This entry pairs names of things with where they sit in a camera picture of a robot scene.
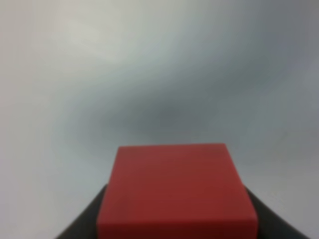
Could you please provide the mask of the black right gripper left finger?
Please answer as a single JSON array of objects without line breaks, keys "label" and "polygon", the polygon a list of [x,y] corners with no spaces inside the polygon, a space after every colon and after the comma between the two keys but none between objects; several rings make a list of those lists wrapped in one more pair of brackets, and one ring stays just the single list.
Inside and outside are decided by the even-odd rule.
[{"label": "black right gripper left finger", "polygon": [[57,237],[57,239],[97,239],[96,221],[106,184],[87,208]]}]

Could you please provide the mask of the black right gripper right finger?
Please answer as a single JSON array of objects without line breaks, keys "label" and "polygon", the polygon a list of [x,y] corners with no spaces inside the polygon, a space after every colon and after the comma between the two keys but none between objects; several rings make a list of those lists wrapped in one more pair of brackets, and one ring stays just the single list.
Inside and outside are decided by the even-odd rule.
[{"label": "black right gripper right finger", "polygon": [[245,187],[258,218],[257,239],[309,239],[266,206]]}]

